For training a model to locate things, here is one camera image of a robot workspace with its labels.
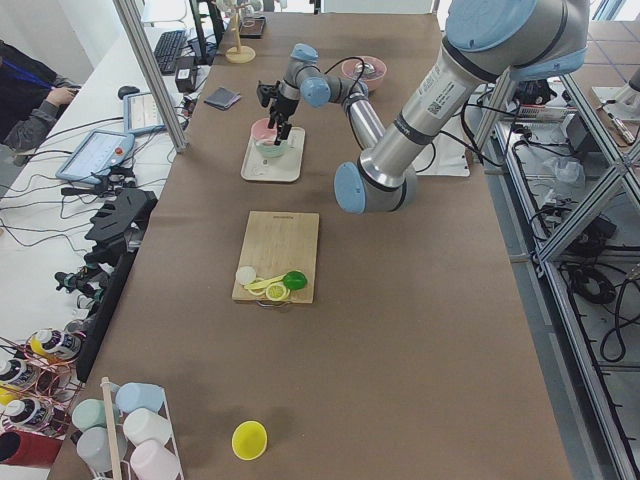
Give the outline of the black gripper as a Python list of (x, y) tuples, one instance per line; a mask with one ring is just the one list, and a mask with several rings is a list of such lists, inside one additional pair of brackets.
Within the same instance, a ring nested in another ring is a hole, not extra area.
[(277, 135), (275, 144), (280, 145), (289, 137), (292, 125), (288, 122), (289, 118), (295, 114), (299, 104), (299, 99), (288, 98), (281, 91), (277, 91), (272, 99), (270, 106), (270, 116), (268, 128), (273, 129), (277, 123)]

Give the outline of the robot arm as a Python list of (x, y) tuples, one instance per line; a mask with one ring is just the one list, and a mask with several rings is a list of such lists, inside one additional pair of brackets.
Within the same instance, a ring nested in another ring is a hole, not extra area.
[(343, 107), (363, 150), (341, 164), (334, 193), (346, 212), (392, 212), (415, 196), (414, 160), (482, 83), (504, 72), (515, 81), (545, 79), (580, 68), (586, 55), (586, 1), (454, 1), (448, 10), (437, 62), (384, 126), (360, 80), (321, 72), (317, 51), (294, 46), (282, 80), (259, 84), (277, 143), (287, 139), (300, 101)]

